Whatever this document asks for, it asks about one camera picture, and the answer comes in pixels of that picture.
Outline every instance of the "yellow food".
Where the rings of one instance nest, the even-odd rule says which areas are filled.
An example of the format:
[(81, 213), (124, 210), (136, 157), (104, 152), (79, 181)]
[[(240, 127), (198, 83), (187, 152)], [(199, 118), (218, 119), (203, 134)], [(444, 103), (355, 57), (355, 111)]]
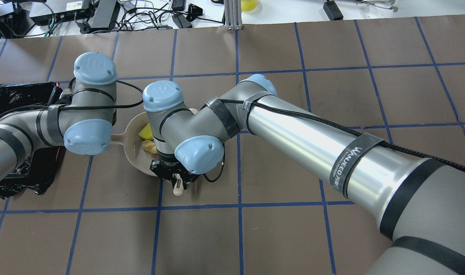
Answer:
[(144, 127), (144, 129), (142, 129), (140, 132), (139, 132), (139, 136), (142, 138), (142, 139), (147, 139), (149, 141), (152, 141), (153, 139), (153, 133), (151, 132), (151, 127), (149, 125), (149, 123)]
[(156, 150), (156, 145), (152, 141), (143, 141), (141, 143), (141, 146), (146, 152), (149, 152), (149, 153), (152, 153), (152, 154), (157, 154), (158, 153), (158, 151)]

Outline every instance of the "wire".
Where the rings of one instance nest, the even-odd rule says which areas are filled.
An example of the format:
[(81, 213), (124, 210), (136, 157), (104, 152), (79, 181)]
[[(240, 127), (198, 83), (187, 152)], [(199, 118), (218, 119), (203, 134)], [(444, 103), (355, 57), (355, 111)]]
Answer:
[(56, 14), (54, 14), (54, 11), (53, 9), (51, 9), (51, 7), (49, 7), (48, 4), (46, 4), (45, 2), (42, 2), (43, 5), (45, 5), (50, 11), (51, 11), (51, 15), (53, 17), (53, 21), (51, 22), (51, 24), (49, 24), (48, 28), (49, 30), (47, 31), (47, 33), (44, 35), (45, 37), (46, 36), (51, 36), (51, 34), (53, 34), (52, 32), (52, 29), (54, 28), (54, 24), (56, 22)]
[(31, 110), (41, 110), (41, 109), (44, 109), (44, 110), (47, 110), (48, 109), (48, 106), (46, 105), (29, 105), (29, 106), (20, 106), (20, 107), (16, 107), (16, 108), (13, 108), (13, 109), (10, 109), (10, 110), (7, 110), (3, 113), (0, 114), (0, 119), (10, 113), (14, 113), (14, 112), (21, 112), (21, 111), (31, 111)]
[(161, 28), (166, 28), (166, 29), (173, 29), (170, 26), (151, 26), (151, 27), (146, 27), (144, 29), (135, 29), (135, 30), (125, 30), (125, 29), (117, 29), (117, 30), (97, 30), (94, 32), (91, 32), (93, 34), (95, 33), (108, 33), (108, 32), (120, 32), (120, 31), (139, 31), (139, 30), (149, 30), (149, 29), (161, 29)]
[[(68, 83), (68, 87), (71, 88), (73, 86), (73, 82), (75, 81), (75, 78), (70, 80)], [(142, 89), (140, 87), (137, 87), (136, 85), (130, 84), (125, 81), (117, 80), (117, 83), (121, 83), (124, 85), (127, 85), (129, 87), (132, 87), (136, 90), (138, 90), (140, 93), (142, 92)], [(129, 105), (107, 105), (107, 106), (62, 106), (60, 107), (61, 111), (68, 111), (68, 110), (105, 110), (109, 108), (133, 108), (136, 106), (139, 106), (142, 103), (142, 100), (139, 102), (136, 102), (134, 104), (129, 104)], [(21, 111), (32, 111), (32, 110), (47, 110), (48, 106), (46, 105), (28, 105), (28, 106), (21, 106), (21, 107), (16, 107), (10, 110), (7, 110), (3, 113), (0, 114), (0, 119), (10, 113), (14, 112), (21, 112)]]
[(215, 177), (215, 179), (209, 179), (207, 174), (203, 174), (203, 177), (206, 179), (206, 181), (210, 183), (215, 183), (220, 177), (222, 176), (222, 171), (224, 171), (224, 163), (226, 163), (226, 146), (224, 143), (222, 143), (222, 147), (224, 147), (224, 155), (222, 156), (222, 164), (221, 164), (221, 170), (219, 171), (219, 174)]

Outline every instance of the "black box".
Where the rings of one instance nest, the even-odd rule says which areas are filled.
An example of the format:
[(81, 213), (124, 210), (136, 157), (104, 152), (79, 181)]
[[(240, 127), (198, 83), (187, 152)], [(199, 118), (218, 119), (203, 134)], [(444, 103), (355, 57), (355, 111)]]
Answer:
[(183, 28), (192, 28), (192, 24), (183, 16), (183, 14), (173, 14), (171, 16), (173, 22), (175, 22), (176, 26), (180, 29)]
[(325, 2), (323, 9), (325, 10), (327, 17), (329, 17), (329, 20), (343, 20), (343, 14), (333, 0)]
[[(51, 7), (57, 21), (73, 21), (75, 19), (87, 19), (93, 16), (94, 7), (91, 0), (48, 0), (46, 4)], [(48, 25), (51, 19), (51, 11), (43, 3), (33, 2), (29, 17), (38, 26)]]

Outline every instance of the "electrical cable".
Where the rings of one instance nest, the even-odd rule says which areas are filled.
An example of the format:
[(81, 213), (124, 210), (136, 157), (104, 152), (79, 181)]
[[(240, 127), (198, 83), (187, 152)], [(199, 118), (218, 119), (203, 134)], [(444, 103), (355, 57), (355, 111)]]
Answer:
[(224, 155), (222, 156), (221, 170), (219, 171), (219, 174), (213, 180), (209, 179), (207, 174), (203, 174), (203, 177), (206, 179), (206, 181), (210, 183), (215, 183), (218, 179), (220, 179), (222, 176), (222, 171), (224, 171), (224, 164), (226, 163), (226, 146), (224, 143), (222, 143), (222, 147), (224, 147)]
[[(68, 83), (69, 88), (72, 88), (73, 82), (75, 81), (75, 79), (76, 78), (73, 78), (72, 80), (70, 80), (70, 82)], [(140, 89), (140, 87), (137, 87), (136, 85), (133, 85), (133, 84), (130, 84), (128, 82), (121, 81), (121, 80), (117, 80), (117, 83), (127, 85), (129, 87), (132, 87), (132, 88), (138, 90), (140, 93), (143, 93), (142, 89)], [(142, 104), (142, 99), (139, 102), (129, 104), (129, 105), (62, 106), (62, 107), (60, 107), (60, 110), (61, 111), (68, 111), (68, 110), (105, 110), (105, 109), (109, 109), (109, 108), (133, 108), (133, 107), (139, 106), (140, 104)], [(46, 105), (28, 105), (28, 106), (16, 107), (16, 108), (13, 108), (13, 109), (10, 109), (10, 110), (7, 110), (7, 111), (1, 113), (0, 114), (0, 119), (2, 117), (4, 117), (4, 116), (6, 116), (6, 115), (8, 115), (10, 113), (14, 113), (14, 112), (32, 111), (32, 110), (47, 110), (47, 109), (48, 109), (48, 106), (46, 106)]]
[[(241, 100), (221, 99), (221, 101), (223, 103), (243, 104), (243, 101), (241, 101)], [(264, 110), (267, 110), (267, 111), (270, 111), (270, 112), (273, 112), (273, 113), (279, 113), (281, 115), (290, 115), (290, 116), (295, 116), (295, 117), (307, 118), (309, 120), (315, 120), (317, 122), (320, 122), (320, 123), (329, 125), (331, 127), (334, 127), (336, 129), (339, 129), (341, 131), (347, 132), (348, 134), (352, 134), (353, 136), (361, 136), (362, 135), (362, 133), (360, 133), (358, 131), (349, 129), (348, 127), (344, 127), (343, 125), (339, 125), (339, 124), (337, 124), (335, 122), (332, 122), (330, 120), (326, 120), (324, 118), (321, 118), (321, 117), (318, 117), (318, 116), (315, 116), (315, 115), (310, 115), (310, 114), (307, 114), (307, 113), (300, 113), (300, 112), (295, 112), (295, 111), (288, 111), (288, 110), (283, 110), (283, 109), (280, 109), (280, 108), (274, 108), (274, 107), (267, 106), (267, 105), (264, 105), (264, 104), (261, 104), (261, 103), (258, 103), (258, 102), (253, 102), (252, 106), (256, 106), (256, 107), (262, 108)], [(433, 155), (428, 155), (428, 154), (421, 153), (421, 152), (418, 152), (418, 151), (414, 151), (414, 150), (411, 150), (411, 149), (408, 149), (408, 148), (404, 148), (402, 146), (397, 146), (397, 145), (389, 143), (387, 141), (382, 141), (382, 143), (380, 143), (380, 146), (383, 146), (385, 148), (389, 148), (389, 149), (392, 149), (392, 150), (395, 150), (395, 151), (399, 151), (399, 152), (402, 152), (402, 153), (405, 153), (405, 154), (408, 154), (408, 155), (413, 155), (413, 156), (416, 156), (416, 157), (419, 157), (419, 158), (432, 158), (432, 159), (438, 160), (439, 162), (442, 162), (442, 163), (444, 163), (444, 164), (446, 164), (446, 165), (448, 165), (450, 167), (453, 167), (453, 168), (458, 169), (458, 170), (460, 170), (462, 172), (465, 172), (465, 166), (463, 166), (461, 164), (451, 162), (449, 160), (445, 160), (445, 159), (442, 159), (442, 158), (435, 157)]]
[(54, 27), (54, 24), (56, 23), (56, 14), (54, 14), (54, 11), (53, 9), (51, 9), (51, 7), (49, 7), (48, 4), (46, 4), (45, 2), (42, 2), (43, 5), (45, 5), (50, 11), (51, 11), (51, 15), (52, 15), (52, 18), (53, 18), (53, 21), (51, 22), (51, 24), (49, 24), (48, 28), (49, 30), (47, 31), (47, 33), (44, 35), (45, 37), (46, 36), (51, 36), (51, 34), (53, 34), (52, 32), (52, 28)]
[(165, 29), (173, 29), (172, 27), (170, 26), (151, 26), (151, 27), (146, 27), (146, 28), (143, 28), (143, 29), (135, 29), (135, 30), (125, 30), (125, 29), (117, 29), (117, 30), (97, 30), (97, 31), (93, 31), (91, 33), (95, 34), (95, 33), (108, 33), (108, 32), (120, 32), (120, 31), (140, 31), (140, 30), (149, 30), (149, 29), (161, 29), (161, 28), (165, 28)]

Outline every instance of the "black plastic bag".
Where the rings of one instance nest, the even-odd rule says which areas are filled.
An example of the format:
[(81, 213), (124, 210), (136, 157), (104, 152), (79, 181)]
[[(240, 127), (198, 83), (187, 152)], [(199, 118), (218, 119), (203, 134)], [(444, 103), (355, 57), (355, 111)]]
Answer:
[[(54, 104), (63, 90), (55, 82), (0, 85), (0, 113), (27, 105)], [(25, 188), (43, 194), (53, 183), (63, 147), (42, 148), (32, 153), (19, 167), (0, 181), (0, 198), (5, 199)]]

